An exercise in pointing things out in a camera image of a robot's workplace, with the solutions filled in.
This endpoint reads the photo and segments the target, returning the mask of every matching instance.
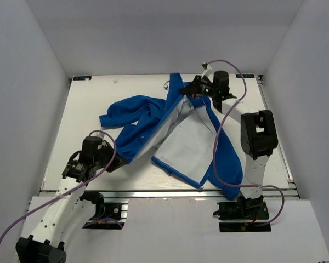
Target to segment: white tabletop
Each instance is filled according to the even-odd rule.
[[[191,81],[195,75],[182,75],[184,81]],[[229,76],[230,90],[239,97],[243,93],[242,80]],[[169,75],[119,75],[92,76],[89,81],[72,81],[65,111],[59,128],[58,136],[50,156],[42,190],[57,190],[69,157],[82,147],[83,139],[95,129],[100,129],[99,116],[106,114],[109,106],[122,99],[146,95],[165,99],[167,91],[163,88]],[[244,103],[255,109],[262,110],[264,104],[254,78],[246,79],[247,96]],[[217,117],[223,115],[215,110]],[[245,154],[240,146],[240,126],[228,118],[224,130],[230,138],[240,160],[245,166]],[[107,130],[116,138],[120,129]],[[169,176],[150,162],[155,150],[150,150],[130,165],[117,169],[113,173],[105,173],[88,185],[88,190],[104,191],[141,191],[141,190],[193,190],[190,185]],[[266,166],[264,184],[288,188],[285,164],[276,149]],[[207,181],[205,190],[215,189]]]
[[[51,197],[33,197],[30,210]],[[280,201],[267,201],[270,216]],[[46,208],[26,219],[28,237]],[[286,201],[271,232],[220,233],[212,216],[216,201],[136,199],[128,203],[122,230],[81,230],[67,250],[67,263],[112,262],[322,262],[329,261],[309,201]]]

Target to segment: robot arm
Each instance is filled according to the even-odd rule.
[[[84,192],[87,185],[67,192],[96,175],[97,170],[106,167],[113,155],[113,148],[98,136],[88,136],[83,141],[82,150],[74,153],[63,172],[56,197],[42,220],[28,238],[20,237],[16,251],[21,263],[64,263],[66,249],[76,233],[90,218],[100,218],[104,213],[103,196],[97,192]],[[121,156],[107,168],[111,172],[127,162]]]
[[[179,92],[193,98],[209,96],[212,98],[213,107],[220,113],[227,114],[237,102],[237,98],[230,93],[229,74],[216,71],[211,82],[208,75],[212,69],[207,64],[202,66],[205,69],[203,74],[196,75],[194,80]],[[239,103],[229,116],[240,124],[241,147],[246,155],[241,185],[262,185],[266,164],[273,149],[278,145],[273,114],[270,110],[256,111]],[[263,204],[262,189],[242,187],[240,192],[242,197],[238,197],[237,211],[244,218],[256,214]]]

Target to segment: cloth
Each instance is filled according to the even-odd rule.
[[[195,188],[208,179],[230,199],[239,189],[223,186],[212,169],[212,152],[219,120],[208,97],[191,98],[179,94],[183,83],[178,73],[170,75],[167,99],[134,96],[112,104],[100,116],[103,128],[124,126],[116,139],[117,153],[133,161],[150,148],[158,150],[152,161]],[[240,160],[222,130],[217,147],[219,177],[230,184],[242,181]]]

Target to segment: shirt sleeve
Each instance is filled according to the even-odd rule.
[[[148,96],[134,96],[112,104],[107,114],[101,115],[100,123],[103,128],[122,127],[140,120],[146,114],[163,114],[166,101]]]

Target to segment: white wall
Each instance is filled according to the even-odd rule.
[[[27,0],[69,77],[196,73],[217,58],[263,73],[302,1]]]
[[[311,200],[329,250],[329,1],[303,3],[265,88],[297,189]]]
[[[0,0],[0,234],[39,192],[68,86],[25,0]],[[20,230],[0,262],[11,262]]]

